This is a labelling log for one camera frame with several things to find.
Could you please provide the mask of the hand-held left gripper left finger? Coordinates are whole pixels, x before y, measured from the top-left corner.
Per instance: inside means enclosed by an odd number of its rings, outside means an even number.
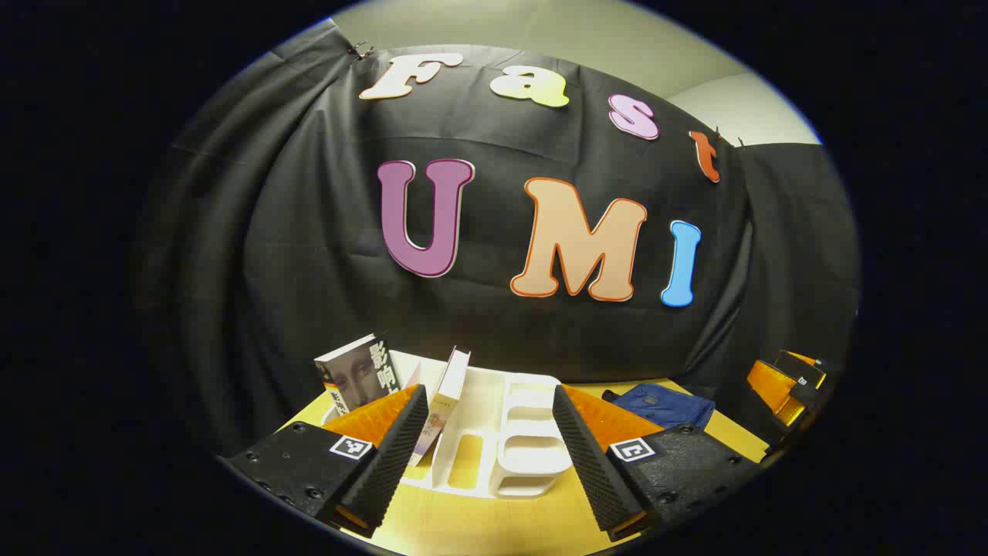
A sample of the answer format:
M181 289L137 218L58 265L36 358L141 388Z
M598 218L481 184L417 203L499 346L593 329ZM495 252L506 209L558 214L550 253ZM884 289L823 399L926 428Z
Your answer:
M423 385L328 425L296 420L225 464L286 506L371 537L384 521L429 415Z

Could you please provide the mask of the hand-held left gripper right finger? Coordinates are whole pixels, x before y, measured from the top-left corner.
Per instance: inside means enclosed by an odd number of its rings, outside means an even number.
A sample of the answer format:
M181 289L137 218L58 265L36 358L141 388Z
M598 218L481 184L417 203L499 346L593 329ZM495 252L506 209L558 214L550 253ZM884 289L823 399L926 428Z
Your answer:
M610 541L670 531L763 470L701 427L660 427L568 385L555 387L553 417Z

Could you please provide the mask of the white plastic bookshelf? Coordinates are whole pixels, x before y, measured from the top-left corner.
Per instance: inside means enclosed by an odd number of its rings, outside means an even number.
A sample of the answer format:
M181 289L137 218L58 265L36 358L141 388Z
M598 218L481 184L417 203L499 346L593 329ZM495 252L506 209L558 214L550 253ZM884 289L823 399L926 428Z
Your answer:
M438 360L389 351L399 391L406 388L421 359L442 368L449 357ZM452 417L419 465L408 464L400 481L464 497L542 496L571 466L553 419L553 393L558 385L557 378L547 375L469 363Z

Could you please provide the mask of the pink cover book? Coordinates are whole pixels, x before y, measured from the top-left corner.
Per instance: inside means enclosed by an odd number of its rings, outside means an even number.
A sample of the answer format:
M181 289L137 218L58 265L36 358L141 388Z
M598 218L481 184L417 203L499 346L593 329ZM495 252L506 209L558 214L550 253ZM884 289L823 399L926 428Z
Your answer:
M404 385L410 388L423 384L429 407L429 415L409 460L410 466L419 465L452 417L465 384L470 355L469 351L460 351L455 346L442 368L434 361L421 359Z

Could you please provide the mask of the portrait cover book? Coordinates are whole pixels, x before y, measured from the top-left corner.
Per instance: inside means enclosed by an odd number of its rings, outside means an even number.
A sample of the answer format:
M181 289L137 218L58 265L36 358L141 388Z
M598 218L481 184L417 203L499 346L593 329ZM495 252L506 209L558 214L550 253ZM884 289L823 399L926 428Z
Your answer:
M400 390L383 334L368 334L313 360L339 416Z

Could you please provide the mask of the blue schoolbag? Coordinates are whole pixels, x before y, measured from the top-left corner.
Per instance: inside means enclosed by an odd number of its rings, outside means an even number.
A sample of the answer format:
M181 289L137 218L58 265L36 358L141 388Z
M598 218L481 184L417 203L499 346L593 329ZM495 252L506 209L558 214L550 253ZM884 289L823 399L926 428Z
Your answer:
M693 425L703 430L713 417L716 408L714 401L697 395L680 393L654 383L635 385L621 395L606 390L602 398L664 429Z

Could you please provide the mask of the black backdrop cloth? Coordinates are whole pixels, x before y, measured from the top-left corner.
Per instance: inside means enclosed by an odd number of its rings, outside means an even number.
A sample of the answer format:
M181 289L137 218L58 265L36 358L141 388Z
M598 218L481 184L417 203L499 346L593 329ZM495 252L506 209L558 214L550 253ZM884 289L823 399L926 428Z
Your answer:
M151 357L222 455L313 400L314 358L368 332L572 385L670 378L775 442L750 369L797 353L830 388L861 299L821 145L734 147L627 81L505 47L358 59L329 20L170 145L137 255Z

